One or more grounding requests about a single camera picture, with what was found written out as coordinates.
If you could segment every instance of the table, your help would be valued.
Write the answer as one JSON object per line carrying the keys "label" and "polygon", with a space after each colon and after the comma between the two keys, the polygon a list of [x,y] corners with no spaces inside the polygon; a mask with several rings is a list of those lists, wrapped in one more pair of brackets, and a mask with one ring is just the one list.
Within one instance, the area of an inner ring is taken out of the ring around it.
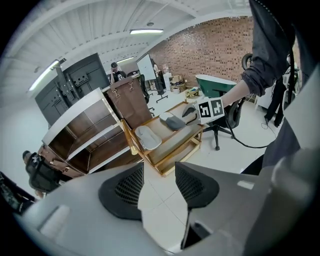
{"label": "table", "polygon": [[[169,112],[184,122],[192,120],[193,115],[182,118],[182,112],[187,102],[181,102],[166,112]],[[162,142],[156,149],[147,150],[143,148],[139,139],[135,134],[135,130],[130,130],[124,120],[121,121],[126,134],[126,139],[130,147],[131,153],[138,153],[145,161],[148,161],[152,168],[162,176],[167,176],[175,169],[175,162],[184,162],[192,156],[201,146],[202,133],[204,126],[201,124],[193,124],[185,126],[180,130],[173,131],[163,123],[159,116],[143,123],[148,126]]]}

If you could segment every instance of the floor tile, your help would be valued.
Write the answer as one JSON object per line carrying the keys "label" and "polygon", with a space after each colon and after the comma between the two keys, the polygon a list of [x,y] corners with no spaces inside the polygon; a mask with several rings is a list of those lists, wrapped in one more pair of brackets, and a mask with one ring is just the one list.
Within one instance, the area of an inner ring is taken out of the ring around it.
{"label": "floor tile", "polygon": [[142,214],[144,229],[156,243],[168,250],[181,243],[186,227],[169,210],[165,203]]}
{"label": "floor tile", "polygon": [[162,202],[163,201],[151,186],[148,179],[144,179],[144,185],[139,196],[138,208],[142,213],[145,213],[159,206]]}
{"label": "floor tile", "polygon": [[160,176],[159,178],[157,174],[156,178],[149,177],[148,180],[151,183],[151,186],[154,188],[154,190],[157,192],[157,194],[163,201],[168,199],[174,192],[178,190],[174,171],[166,177]]}
{"label": "floor tile", "polygon": [[188,206],[187,202],[178,190],[167,200],[164,201],[171,212],[184,224],[187,223]]}

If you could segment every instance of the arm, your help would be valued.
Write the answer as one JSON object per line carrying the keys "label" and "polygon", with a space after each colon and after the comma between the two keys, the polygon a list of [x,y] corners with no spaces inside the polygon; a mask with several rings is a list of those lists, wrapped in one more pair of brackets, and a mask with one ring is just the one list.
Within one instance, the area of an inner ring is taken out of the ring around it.
{"label": "arm", "polygon": [[110,73],[110,82],[111,82],[111,84],[114,84],[114,83],[115,83],[114,71],[113,71],[112,68],[111,68],[111,73]]}
{"label": "arm", "polygon": [[288,23],[281,25],[291,35],[290,42],[264,7],[256,1],[249,2],[253,16],[252,63],[242,73],[242,80],[221,97],[224,106],[248,94],[264,95],[265,89],[271,87],[287,69],[287,55],[295,41],[288,19]]}
{"label": "arm", "polygon": [[153,66],[153,69],[154,69],[154,71],[156,72],[156,73],[159,73],[159,68],[158,68],[158,66],[156,65],[156,64],[154,64],[154,66]]}

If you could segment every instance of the green bathtub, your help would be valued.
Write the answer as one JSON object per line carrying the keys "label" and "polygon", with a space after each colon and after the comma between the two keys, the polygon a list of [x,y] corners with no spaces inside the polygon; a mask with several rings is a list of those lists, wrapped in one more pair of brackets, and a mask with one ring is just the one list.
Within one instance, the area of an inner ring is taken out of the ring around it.
{"label": "green bathtub", "polygon": [[195,78],[204,96],[210,98],[221,97],[237,84],[236,82],[207,74],[197,74]]}

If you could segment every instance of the black cap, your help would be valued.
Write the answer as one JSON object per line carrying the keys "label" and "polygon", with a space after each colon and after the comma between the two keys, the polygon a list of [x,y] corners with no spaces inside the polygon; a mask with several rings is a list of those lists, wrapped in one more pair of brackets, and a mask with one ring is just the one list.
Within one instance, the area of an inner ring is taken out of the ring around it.
{"label": "black cap", "polygon": [[30,153],[30,151],[28,151],[28,150],[24,151],[23,154],[22,154],[22,158],[24,159],[26,154],[28,154],[28,153]]}

